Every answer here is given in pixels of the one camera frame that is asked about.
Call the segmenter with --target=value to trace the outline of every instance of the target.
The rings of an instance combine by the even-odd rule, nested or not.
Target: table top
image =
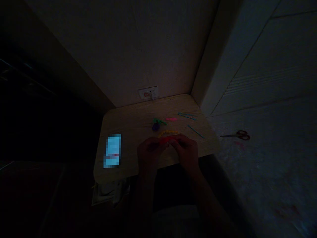
[[[178,112],[196,115],[197,121],[177,115]],[[166,121],[167,117],[177,117],[177,121]],[[153,118],[167,122],[159,131],[152,131]],[[205,138],[199,136],[190,125]],[[197,141],[199,157],[219,151],[219,141],[201,112],[195,100],[188,94],[181,94],[153,101],[142,102],[108,111],[102,121],[99,137],[94,178],[98,184],[124,179],[138,174],[136,149],[148,137],[157,137],[163,130],[178,131]],[[104,168],[103,154],[110,134],[121,133],[121,162],[118,168]],[[178,155],[170,146],[161,155],[158,168],[178,163]]]

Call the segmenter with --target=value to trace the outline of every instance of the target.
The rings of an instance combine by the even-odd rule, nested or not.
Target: wall outlet
[[[150,99],[151,94],[153,97],[158,97],[159,96],[159,87],[151,87],[151,88],[146,88],[146,89],[139,89],[139,95],[141,99]]]

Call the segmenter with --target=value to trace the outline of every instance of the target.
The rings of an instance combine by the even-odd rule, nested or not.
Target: person's right hand
[[[181,166],[187,172],[199,169],[197,142],[183,134],[173,135],[171,137],[175,138],[175,140],[170,140],[169,143],[177,151]]]

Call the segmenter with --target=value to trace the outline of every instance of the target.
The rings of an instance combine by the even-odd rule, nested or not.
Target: green plastic piece
[[[165,121],[162,121],[162,120],[157,119],[157,118],[153,118],[153,123],[157,123],[157,122],[160,124],[164,123],[165,125],[167,125],[167,123]]]

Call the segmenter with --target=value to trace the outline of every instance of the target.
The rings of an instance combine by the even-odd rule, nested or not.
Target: hand
[[[175,140],[170,140],[169,143],[177,151],[181,166],[187,172],[196,171],[197,169],[199,170],[197,142],[189,139],[183,134],[178,134],[171,137],[175,138]]]
[[[159,142],[160,138],[150,137],[138,146],[139,175],[155,177],[159,157],[169,146],[168,143],[160,145]]]

